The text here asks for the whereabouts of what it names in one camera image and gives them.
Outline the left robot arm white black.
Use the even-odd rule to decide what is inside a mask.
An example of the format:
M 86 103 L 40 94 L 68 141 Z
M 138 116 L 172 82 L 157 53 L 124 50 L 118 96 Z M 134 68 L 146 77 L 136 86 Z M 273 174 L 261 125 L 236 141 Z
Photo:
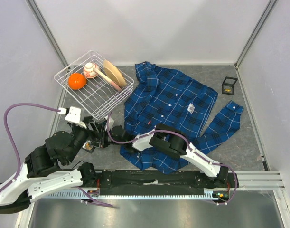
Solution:
M 70 187 L 91 187 L 97 182 L 94 166 L 85 162 L 67 169 L 89 138 L 89 131 L 72 126 L 70 133 L 59 131 L 25 158 L 19 175 L 10 185 L 0 184 L 0 214 L 15 214 L 46 195 Z

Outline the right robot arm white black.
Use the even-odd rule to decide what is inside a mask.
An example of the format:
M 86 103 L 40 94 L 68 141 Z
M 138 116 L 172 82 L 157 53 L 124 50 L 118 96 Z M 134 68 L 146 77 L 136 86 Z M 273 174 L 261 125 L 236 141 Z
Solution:
M 109 119 L 108 116 L 105 126 L 109 142 L 123 145 L 130 153 L 156 148 L 173 159 L 184 159 L 198 167 L 204 173 L 206 181 L 215 188 L 238 188 L 238 178 L 228 165 L 209 158 L 179 130 L 160 123 L 147 133 L 132 135 L 120 125 L 110 128 L 112 124 Z

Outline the blue plaid shirt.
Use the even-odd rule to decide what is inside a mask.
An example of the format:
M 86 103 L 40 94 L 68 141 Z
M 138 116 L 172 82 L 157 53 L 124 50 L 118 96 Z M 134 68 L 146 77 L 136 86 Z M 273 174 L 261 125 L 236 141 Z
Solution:
M 135 70 L 139 84 L 124 104 L 128 133 L 144 134 L 164 124 L 181 131 L 208 154 L 240 129 L 243 107 L 233 101 L 207 123 L 218 98 L 214 89 L 178 70 L 149 62 L 136 64 Z

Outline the amber round brooch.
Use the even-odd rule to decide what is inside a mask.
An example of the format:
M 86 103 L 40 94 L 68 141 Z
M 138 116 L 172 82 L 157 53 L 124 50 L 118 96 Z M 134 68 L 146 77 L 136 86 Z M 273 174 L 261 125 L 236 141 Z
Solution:
M 85 144 L 85 148 L 86 148 L 87 150 L 91 150 L 91 149 L 93 148 L 93 146 L 91 145 L 90 142 L 87 142 L 87 143 Z
M 231 92 L 231 88 L 225 88 L 224 90 L 228 93 Z

